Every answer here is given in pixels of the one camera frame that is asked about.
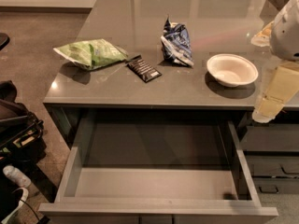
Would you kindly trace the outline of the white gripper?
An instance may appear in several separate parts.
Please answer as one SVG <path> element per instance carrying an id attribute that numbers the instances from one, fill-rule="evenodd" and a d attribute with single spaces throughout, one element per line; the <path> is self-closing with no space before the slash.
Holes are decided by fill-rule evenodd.
<path id="1" fill-rule="evenodd" d="M 251 44 L 266 47 L 282 60 L 299 60 L 299 0 L 289 0 L 273 22 L 250 40 Z M 299 92 L 299 63 L 284 61 L 273 72 L 269 83 L 258 96 L 252 119 L 268 123 Z"/>

